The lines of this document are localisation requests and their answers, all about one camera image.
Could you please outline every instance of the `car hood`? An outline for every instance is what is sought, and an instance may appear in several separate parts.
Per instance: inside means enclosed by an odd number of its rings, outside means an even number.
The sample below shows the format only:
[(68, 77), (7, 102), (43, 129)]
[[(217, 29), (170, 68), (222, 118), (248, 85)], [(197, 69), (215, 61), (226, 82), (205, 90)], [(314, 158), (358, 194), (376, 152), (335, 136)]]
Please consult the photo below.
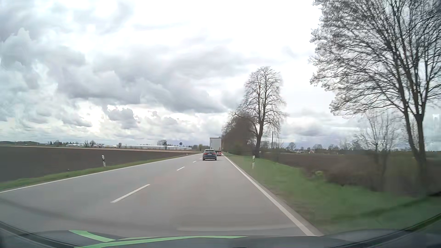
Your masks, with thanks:
[(175, 236), (175, 237), (120, 237), (84, 230), (47, 231), (39, 233), (3, 233), (0, 248), (60, 247), (60, 248), (105, 248), (105, 247), (417, 247), (440, 245), (441, 236), (393, 229), (370, 229), (326, 236)]

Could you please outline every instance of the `truck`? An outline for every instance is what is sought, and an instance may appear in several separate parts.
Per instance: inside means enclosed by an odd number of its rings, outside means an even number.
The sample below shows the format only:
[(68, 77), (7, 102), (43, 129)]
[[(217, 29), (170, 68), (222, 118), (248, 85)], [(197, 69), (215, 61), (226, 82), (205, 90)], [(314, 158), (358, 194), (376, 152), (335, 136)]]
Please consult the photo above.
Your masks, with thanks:
[(210, 149), (213, 149), (218, 156), (222, 156), (222, 138), (210, 138)]

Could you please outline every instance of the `green grass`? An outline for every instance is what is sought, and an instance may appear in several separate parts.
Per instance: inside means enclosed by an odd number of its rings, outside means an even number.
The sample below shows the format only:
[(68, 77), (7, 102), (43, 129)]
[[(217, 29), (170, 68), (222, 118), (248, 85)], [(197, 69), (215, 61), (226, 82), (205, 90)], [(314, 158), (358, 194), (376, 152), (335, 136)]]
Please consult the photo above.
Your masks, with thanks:
[(90, 169), (84, 169), (84, 170), (62, 172), (62, 173), (50, 174), (50, 175), (46, 175), (46, 176), (42, 176), (42, 177), (21, 178), (21, 179), (17, 179), (17, 180), (13, 180), (13, 181), (7, 181), (7, 182), (0, 183), (0, 191), (5, 190), (5, 189), (18, 188), (18, 187), (23, 187), (23, 186), (33, 185), (33, 184), (40, 184), (40, 183), (65, 179), (65, 178), (69, 178), (69, 177), (78, 177), (78, 176), (83, 176), (83, 175), (87, 175), (87, 174), (103, 172), (103, 171), (108, 171), (108, 170), (113, 170), (113, 169), (119, 169), (119, 168), (134, 166), (134, 165), (152, 163), (152, 162), (156, 162), (156, 161), (161, 161), (161, 160), (166, 160), (166, 159), (171, 159), (171, 158), (178, 158), (178, 157), (182, 157), (182, 156), (150, 159), (150, 160), (146, 160), (146, 161), (137, 161), (137, 162), (131, 162), (131, 163), (122, 164), (122, 165), (111, 165), (111, 166), (106, 166), (106, 167), (97, 167), (97, 168), (90, 168)]
[(225, 153), (324, 234), (356, 229), (404, 229), (441, 213), (441, 199), (396, 196), (309, 179), (299, 168)]

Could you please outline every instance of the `asphalt road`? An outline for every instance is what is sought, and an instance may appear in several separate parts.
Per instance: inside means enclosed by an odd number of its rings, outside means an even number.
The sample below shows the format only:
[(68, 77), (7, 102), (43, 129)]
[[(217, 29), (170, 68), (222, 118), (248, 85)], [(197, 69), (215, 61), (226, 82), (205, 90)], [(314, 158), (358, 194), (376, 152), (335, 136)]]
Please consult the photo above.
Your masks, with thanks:
[(201, 157), (2, 192), (0, 221), (30, 232), (76, 229), (125, 237), (305, 235), (305, 227), (226, 157)]

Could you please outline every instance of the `windshield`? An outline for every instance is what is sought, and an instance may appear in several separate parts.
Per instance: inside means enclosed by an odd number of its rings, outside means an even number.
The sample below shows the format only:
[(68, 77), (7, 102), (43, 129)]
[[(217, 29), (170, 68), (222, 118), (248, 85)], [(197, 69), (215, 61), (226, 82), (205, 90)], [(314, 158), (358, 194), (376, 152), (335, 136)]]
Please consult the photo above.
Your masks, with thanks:
[(321, 236), (441, 214), (438, 1), (3, 0), (0, 19), (0, 229)]

